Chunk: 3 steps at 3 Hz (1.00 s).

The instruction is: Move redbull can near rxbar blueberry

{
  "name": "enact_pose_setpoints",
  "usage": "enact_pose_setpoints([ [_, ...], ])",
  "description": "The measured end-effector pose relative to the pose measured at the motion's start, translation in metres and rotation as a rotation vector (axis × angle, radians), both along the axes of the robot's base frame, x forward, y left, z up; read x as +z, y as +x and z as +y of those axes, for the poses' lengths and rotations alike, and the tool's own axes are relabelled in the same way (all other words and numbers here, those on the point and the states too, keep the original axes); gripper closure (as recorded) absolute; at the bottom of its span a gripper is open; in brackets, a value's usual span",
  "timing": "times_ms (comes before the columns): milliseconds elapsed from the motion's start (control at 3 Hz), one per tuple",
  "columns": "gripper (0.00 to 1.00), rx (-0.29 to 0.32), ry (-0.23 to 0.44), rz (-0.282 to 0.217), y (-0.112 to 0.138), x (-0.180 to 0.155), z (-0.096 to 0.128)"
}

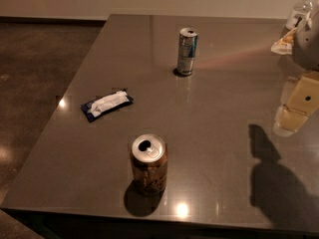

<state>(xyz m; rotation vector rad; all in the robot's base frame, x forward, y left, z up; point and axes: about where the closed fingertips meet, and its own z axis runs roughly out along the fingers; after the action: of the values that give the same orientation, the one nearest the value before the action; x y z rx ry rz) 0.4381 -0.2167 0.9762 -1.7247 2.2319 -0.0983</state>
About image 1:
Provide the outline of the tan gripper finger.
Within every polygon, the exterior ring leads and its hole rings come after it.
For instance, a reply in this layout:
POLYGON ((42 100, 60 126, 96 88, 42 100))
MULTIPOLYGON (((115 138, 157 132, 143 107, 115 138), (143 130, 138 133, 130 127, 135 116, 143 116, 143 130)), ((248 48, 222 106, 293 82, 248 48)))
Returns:
POLYGON ((287 32, 271 46, 271 52, 278 55, 291 55, 293 53, 295 33, 295 28, 287 32))
POLYGON ((296 132, 319 109, 319 72, 307 71, 285 82, 274 119, 275 132, 296 132))

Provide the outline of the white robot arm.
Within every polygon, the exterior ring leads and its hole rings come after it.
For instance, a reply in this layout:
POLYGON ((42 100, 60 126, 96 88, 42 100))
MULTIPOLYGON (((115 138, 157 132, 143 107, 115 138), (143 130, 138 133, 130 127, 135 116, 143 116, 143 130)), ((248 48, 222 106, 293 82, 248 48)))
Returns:
POLYGON ((271 52, 292 56, 304 70, 285 82, 274 119, 273 130, 290 136, 319 109, 319 8, 312 9, 297 27, 276 41, 271 52))

